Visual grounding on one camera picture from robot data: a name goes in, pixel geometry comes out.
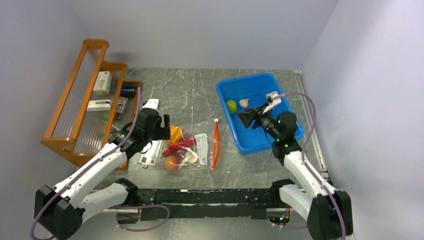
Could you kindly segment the fake garlic bulb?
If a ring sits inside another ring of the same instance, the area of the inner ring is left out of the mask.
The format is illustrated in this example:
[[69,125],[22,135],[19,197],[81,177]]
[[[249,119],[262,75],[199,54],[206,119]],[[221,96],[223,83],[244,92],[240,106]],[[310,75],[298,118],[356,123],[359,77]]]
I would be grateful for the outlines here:
[[242,108],[246,109],[249,106],[249,99],[243,98],[238,103]]

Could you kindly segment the green fake fruit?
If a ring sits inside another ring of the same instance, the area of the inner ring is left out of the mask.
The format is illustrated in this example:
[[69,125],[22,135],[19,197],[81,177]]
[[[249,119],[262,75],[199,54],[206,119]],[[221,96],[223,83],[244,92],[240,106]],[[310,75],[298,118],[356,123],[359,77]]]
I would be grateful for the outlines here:
[[237,112],[237,103],[234,100],[228,100],[226,102],[226,107],[230,115],[233,115]]

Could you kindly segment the blue plastic bin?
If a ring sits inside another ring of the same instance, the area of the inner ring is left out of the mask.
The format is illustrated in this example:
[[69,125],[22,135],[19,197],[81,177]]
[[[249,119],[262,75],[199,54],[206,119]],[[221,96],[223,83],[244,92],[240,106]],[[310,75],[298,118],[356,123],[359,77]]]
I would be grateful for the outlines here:
[[304,130],[276,78],[270,73],[221,80],[216,86],[235,145],[243,155],[270,149],[273,142],[299,141]]

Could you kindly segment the yellow fake bell pepper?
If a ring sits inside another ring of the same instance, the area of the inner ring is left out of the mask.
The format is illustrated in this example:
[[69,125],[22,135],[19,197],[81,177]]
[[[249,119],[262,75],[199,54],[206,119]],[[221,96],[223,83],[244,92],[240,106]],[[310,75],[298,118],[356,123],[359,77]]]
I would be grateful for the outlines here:
[[169,143],[177,143],[183,138],[183,131],[179,126],[170,126],[170,139]]

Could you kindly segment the red fake chili pepper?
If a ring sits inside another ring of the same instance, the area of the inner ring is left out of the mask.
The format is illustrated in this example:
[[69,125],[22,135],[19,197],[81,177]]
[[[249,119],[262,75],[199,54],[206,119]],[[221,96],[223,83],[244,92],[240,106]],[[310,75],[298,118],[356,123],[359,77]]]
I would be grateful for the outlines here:
[[167,149],[162,153],[162,157],[169,157],[179,151],[182,148],[190,148],[191,146],[196,144],[196,140],[190,139],[179,142],[172,142],[167,145]]

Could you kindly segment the clear zip top bag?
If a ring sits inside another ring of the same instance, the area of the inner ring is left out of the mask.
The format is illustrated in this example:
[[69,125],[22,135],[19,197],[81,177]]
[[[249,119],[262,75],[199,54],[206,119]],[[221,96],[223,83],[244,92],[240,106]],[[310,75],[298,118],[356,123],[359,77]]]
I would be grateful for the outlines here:
[[[181,169],[193,169],[193,170],[212,170],[216,169],[217,161],[221,153],[221,136],[219,130],[219,119],[213,118],[212,120],[207,121],[206,123],[201,123],[199,125],[200,129],[198,131],[188,131],[187,129],[182,128],[182,139],[180,141],[187,141],[195,139],[196,144],[191,147],[185,147],[178,150],[172,156],[179,157],[180,164],[179,170]],[[168,148],[169,140],[165,141],[165,148],[163,152]],[[185,153],[187,151],[193,151],[198,155],[198,160],[196,163],[188,163],[181,166],[181,161],[183,160]],[[161,152],[158,155],[159,159],[165,158],[162,157]]]

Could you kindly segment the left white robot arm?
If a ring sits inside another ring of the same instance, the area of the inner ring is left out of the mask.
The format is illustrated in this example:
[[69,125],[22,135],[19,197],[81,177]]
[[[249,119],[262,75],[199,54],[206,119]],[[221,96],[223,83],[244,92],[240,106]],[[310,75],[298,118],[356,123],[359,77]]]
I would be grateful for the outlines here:
[[35,240],[36,224],[51,238],[70,238],[91,217],[113,209],[142,209],[138,187],[125,178],[109,187],[91,190],[109,173],[156,140],[170,139],[170,117],[159,114],[159,101],[149,100],[134,121],[109,138],[108,143],[88,163],[53,187],[43,185],[35,194],[34,221],[30,237]]

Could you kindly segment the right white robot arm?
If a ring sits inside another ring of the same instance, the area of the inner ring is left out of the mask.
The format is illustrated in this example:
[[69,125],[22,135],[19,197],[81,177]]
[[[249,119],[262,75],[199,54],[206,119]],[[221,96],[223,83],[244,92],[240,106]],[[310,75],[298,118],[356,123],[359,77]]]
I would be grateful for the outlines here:
[[345,239],[354,233],[352,201],[342,190],[337,190],[310,165],[295,139],[297,116],[290,111],[277,118],[265,111],[266,107],[248,108],[236,115],[245,128],[261,127],[274,138],[273,155],[289,170],[302,186],[300,190],[290,179],[272,183],[270,202],[275,207],[288,204],[305,221],[314,240]]

